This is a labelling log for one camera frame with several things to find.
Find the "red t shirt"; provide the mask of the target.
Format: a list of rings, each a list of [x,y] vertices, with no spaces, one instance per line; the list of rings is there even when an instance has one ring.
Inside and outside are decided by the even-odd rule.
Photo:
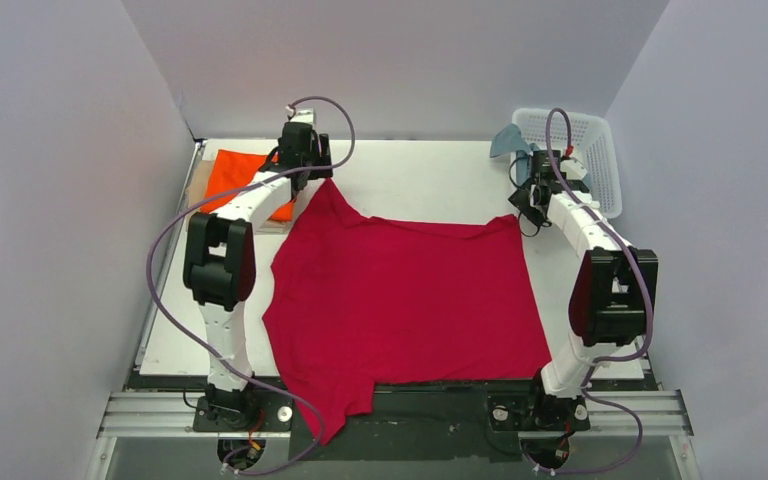
[[[324,182],[277,252],[263,316],[274,360],[323,442],[379,384],[530,378],[551,357],[515,217],[366,217]]]

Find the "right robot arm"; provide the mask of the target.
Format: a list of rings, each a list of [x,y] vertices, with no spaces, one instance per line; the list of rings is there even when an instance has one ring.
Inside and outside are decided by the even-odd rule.
[[[517,151],[509,167],[509,201],[518,216],[538,230],[558,228],[580,260],[567,307],[567,342],[535,374],[525,402],[529,430],[584,427],[584,394],[595,371],[623,361],[620,349],[653,323],[657,256],[610,225],[571,153]]]

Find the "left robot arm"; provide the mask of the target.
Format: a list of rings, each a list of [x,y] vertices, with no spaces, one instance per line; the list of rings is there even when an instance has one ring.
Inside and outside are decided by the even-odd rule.
[[[211,354],[205,415],[232,429],[260,418],[244,327],[256,281],[254,234],[330,164],[329,138],[317,133],[314,120],[289,120],[260,161],[218,156],[205,192],[211,201],[189,218],[183,282],[198,304]]]

